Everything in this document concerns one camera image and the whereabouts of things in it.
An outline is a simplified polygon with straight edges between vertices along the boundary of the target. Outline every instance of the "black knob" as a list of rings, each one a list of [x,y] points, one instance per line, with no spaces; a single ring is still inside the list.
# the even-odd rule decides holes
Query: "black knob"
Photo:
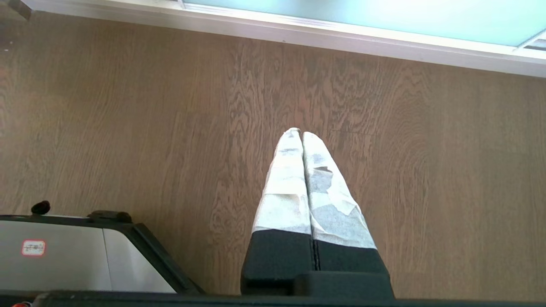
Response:
[[[133,219],[127,212],[118,212],[116,214],[116,221],[120,223],[132,223]]]
[[[48,213],[49,210],[51,210],[51,205],[46,200],[37,203],[31,208],[31,212],[33,215],[44,215]]]

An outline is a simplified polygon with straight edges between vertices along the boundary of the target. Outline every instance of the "gray panel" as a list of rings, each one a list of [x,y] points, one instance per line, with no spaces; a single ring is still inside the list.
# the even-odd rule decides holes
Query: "gray panel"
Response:
[[[43,255],[24,256],[25,240],[45,242]],[[100,228],[0,221],[0,251],[0,289],[111,290]]]
[[[103,231],[114,291],[175,293],[124,234],[113,229]]]
[[[532,44],[529,44],[526,48],[546,51],[546,38],[537,39]]]

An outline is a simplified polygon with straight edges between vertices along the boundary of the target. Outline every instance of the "white baseboard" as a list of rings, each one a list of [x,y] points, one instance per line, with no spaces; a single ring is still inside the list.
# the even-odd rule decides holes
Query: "white baseboard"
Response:
[[[546,52],[169,0],[23,0],[50,13],[546,78]]]

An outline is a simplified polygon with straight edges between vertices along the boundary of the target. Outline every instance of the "wood grain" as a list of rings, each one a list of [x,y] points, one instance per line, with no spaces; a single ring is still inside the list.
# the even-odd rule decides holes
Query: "wood grain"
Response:
[[[330,149],[398,297],[546,300],[545,79],[41,12],[21,33],[0,55],[0,214],[130,212],[237,294],[295,126]]]

